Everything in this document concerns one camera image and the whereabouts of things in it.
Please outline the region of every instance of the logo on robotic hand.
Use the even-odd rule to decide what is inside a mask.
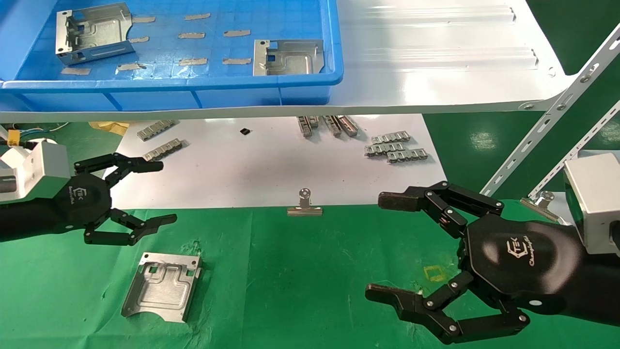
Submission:
[[[506,246],[508,247],[508,253],[517,258],[529,255],[529,265],[534,266],[534,248],[532,247],[532,241],[527,235],[523,236],[522,242],[519,242],[519,238],[510,238],[509,241],[506,241]]]
[[[71,201],[72,205],[75,203],[76,200],[84,200],[86,194],[86,189],[84,188],[73,189],[73,187],[69,187],[69,200]]]

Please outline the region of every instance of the yellow tape mark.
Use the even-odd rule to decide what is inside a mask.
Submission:
[[[18,130],[9,130],[9,138],[6,140],[6,145],[8,145],[9,147],[19,146],[19,131]]]
[[[448,280],[448,275],[446,275],[443,269],[438,265],[425,266],[424,275],[429,281],[433,281],[434,283],[442,283]]]

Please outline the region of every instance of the green table surface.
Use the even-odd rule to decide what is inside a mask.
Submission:
[[[144,219],[173,211],[134,211]],[[454,276],[457,241],[425,214],[376,206],[176,211],[133,247],[85,245],[82,231],[0,244],[0,348],[441,348],[419,325],[367,301],[368,283],[424,294]],[[504,217],[538,219],[516,201]],[[107,222],[106,230],[119,226]],[[200,255],[187,324],[120,308],[144,252]],[[433,281],[425,273],[433,270]],[[467,293],[447,313],[493,314]],[[530,314],[519,335],[467,348],[618,348],[620,329]]]

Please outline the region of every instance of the blue plastic tray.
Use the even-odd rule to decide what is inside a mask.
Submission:
[[[56,12],[111,4],[114,0],[0,0],[0,111],[148,111],[329,101],[343,76],[336,0],[126,0],[134,23],[135,53],[73,65],[89,75],[63,75],[55,56]],[[186,15],[210,13],[207,19]],[[225,37],[227,30],[247,30]],[[203,39],[179,39],[204,32]],[[224,65],[223,58],[252,58],[257,39],[323,39],[325,67],[318,74],[252,76],[252,64]],[[179,60],[207,58],[206,65]],[[118,71],[124,63],[146,69]]]

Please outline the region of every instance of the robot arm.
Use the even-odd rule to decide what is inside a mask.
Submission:
[[[92,174],[113,166],[117,169],[104,179]],[[142,221],[113,209],[110,189],[131,172],[155,172],[163,167],[160,161],[114,153],[75,163],[75,175],[70,176],[65,147],[42,142],[21,167],[0,170],[0,178],[9,183],[0,193],[0,242],[85,229],[86,243],[133,246],[160,226],[174,223],[177,216]],[[131,232],[96,231],[108,218]]]
[[[453,207],[480,217],[468,225]],[[620,325],[620,258],[589,255],[575,227],[501,218],[503,204],[447,182],[381,193],[379,207],[424,211],[461,243],[461,272],[428,297],[369,284],[366,298],[389,304],[398,318],[425,326],[443,343],[515,335],[529,317],[564,314]],[[500,314],[453,320],[443,310],[467,290]]]

